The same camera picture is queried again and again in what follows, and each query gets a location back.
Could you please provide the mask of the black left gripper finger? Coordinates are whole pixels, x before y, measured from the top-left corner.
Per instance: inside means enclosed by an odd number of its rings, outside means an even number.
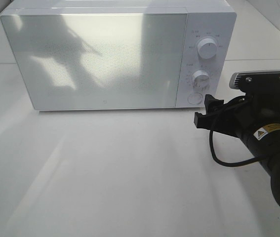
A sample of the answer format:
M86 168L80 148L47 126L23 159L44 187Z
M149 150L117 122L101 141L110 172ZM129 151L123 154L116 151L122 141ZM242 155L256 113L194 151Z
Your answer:
M220 109L204 110L203 113L194 113L194 125L196 128L210 130L214 120L217 118Z

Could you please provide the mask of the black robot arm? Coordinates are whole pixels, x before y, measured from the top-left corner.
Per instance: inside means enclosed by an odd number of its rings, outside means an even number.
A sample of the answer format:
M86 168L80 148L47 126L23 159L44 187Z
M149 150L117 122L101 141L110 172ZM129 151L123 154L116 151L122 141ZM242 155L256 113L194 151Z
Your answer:
M280 206L280 93L238 96L224 103L212 95L205 96L206 113L195 113L196 128L209 130L209 147L213 160L225 167L260 163L270 176L271 190ZM239 138L252 158L226 162L215 153L214 132Z

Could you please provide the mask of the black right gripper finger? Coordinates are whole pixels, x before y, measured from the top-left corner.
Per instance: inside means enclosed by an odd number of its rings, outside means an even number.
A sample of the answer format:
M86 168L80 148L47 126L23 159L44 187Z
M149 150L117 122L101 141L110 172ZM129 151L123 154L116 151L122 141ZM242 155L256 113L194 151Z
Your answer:
M222 109L224 100L216 99L211 94L206 94L204 98L204 106L206 114L211 114Z

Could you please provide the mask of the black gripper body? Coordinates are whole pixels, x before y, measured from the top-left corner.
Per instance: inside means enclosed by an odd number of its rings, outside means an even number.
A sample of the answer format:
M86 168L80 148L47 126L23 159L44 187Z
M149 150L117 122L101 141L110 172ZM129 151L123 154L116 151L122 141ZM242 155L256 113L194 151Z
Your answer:
M280 148L280 93L252 94L220 115L226 126L247 148Z

